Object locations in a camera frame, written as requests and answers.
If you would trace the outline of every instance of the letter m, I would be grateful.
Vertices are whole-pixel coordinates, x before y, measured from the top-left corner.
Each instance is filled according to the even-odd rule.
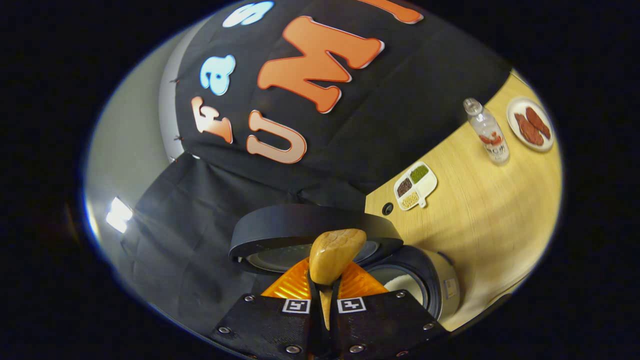
[[[331,111],[342,92],[337,86],[323,88],[310,81],[351,81],[351,75],[329,53],[346,59],[352,69],[364,69],[385,48],[376,38],[330,28],[308,16],[291,21],[282,36],[303,56],[267,61],[258,74],[258,87],[277,86],[298,94],[313,101],[320,113]]]

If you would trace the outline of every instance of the wooden table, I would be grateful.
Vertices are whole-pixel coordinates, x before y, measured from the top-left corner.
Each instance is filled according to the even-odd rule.
[[[453,261],[461,301],[456,314],[442,324],[449,331],[522,284],[556,226],[563,189],[557,138],[551,150],[540,153],[514,135],[506,108],[517,96],[540,104],[514,71],[485,104],[509,146],[507,164],[494,165],[465,123],[420,158],[438,178],[426,208],[402,211],[396,203],[394,183],[407,169],[367,196],[365,212],[370,214],[381,215],[386,203],[394,204],[387,218],[405,244],[443,252]]]

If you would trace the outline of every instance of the white plate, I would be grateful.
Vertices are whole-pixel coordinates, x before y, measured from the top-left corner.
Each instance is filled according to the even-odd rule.
[[[531,107],[538,114],[542,122],[549,128],[549,133],[551,134],[551,137],[549,139],[545,135],[540,133],[540,135],[542,136],[542,140],[544,140],[542,145],[535,145],[528,142],[527,139],[522,136],[522,133],[520,133],[520,126],[518,125],[518,121],[516,120],[515,113],[521,113],[522,115],[526,116],[526,110],[528,107]],[[551,126],[551,122],[549,121],[547,113],[545,113],[540,105],[536,104],[529,98],[516,97],[515,99],[511,100],[511,102],[507,106],[507,121],[509,122],[511,130],[513,130],[513,133],[516,134],[518,139],[520,139],[521,142],[523,142],[526,146],[534,149],[535,151],[548,151],[549,149],[551,149],[551,145],[554,144],[556,135],[554,134],[554,128],[553,126]]]
[[[417,184],[415,184],[413,183],[413,180],[411,179],[410,175],[412,171],[414,171],[416,168],[420,167],[421,165],[424,165],[429,171],[427,172],[427,174],[425,174],[425,176],[422,177],[422,179],[418,180]],[[398,187],[400,186],[400,183],[402,183],[407,178],[411,182],[411,188],[402,196],[398,196]],[[427,206],[427,202],[425,198],[429,196],[430,193],[433,192],[437,184],[438,184],[438,179],[436,178],[436,175],[433,173],[433,170],[422,161],[415,162],[413,165],[411,165],[409,170],[407,170],[400,177],[400,179],[396,181],[396,184],[394,185],[394,195],[396,196],[396,201],[398,203],[398,206],[400,206],[400,208],[405,211],[411,209],[416,205],[420,205],[421,208],[424,208],[425,206]],[[414,202],[413,205],[409,206],[408,208],[405,208],[404,206],[402,206],[402,201],[405,198],[409,197],[412,193],[415,193],[416,195],[418,195],[418,201]]]

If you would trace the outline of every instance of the plastic bottle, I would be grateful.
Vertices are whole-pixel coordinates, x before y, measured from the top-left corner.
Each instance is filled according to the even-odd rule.
[[[491,161],[498,165],[506,163],[509,159],[509,147],[495,117],[473,97],[465,99],[462,105],[467,112],[469,124],[480,137]]]

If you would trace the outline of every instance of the black cloth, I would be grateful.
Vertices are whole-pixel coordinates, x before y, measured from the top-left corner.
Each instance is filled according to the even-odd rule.
[[[444,140],[465,121],[462,100],[487,102],[504,84],[510,66],[444,21],[417,9],[424,19],[403,24],[356,0],[279,0],[264,18],[223,28],[242,1],[220,10],[189,44],[176,83],[176,111],[188,153],[172,163],[145,192],[122,240],[117,265],[126,283],[182,325],[207,334],[237,296],[262,291],[273,280],[240,271],[227,254],[236,222],[275,204],[314,203],[364,210],[365,196]],[[300,53],[282,38],[294,18],[364,38],[385,49],[365,69],[337,61],[352,75],[337,85],[342,98],[321,114],[315,104],[281,88],[261,90],[265,61]],[[232,54],[236,67],[222,96],[202,88],[199,71],[210,56]],[[191,99],[216,108],[233,126],[234,142],[199,133]],[[284,165],[246,151],[248,116],[259,110],[300,132],[308,151]],[[262,142],[287,148],[269,133]],[[194,159],[189,153],[201,157]]]

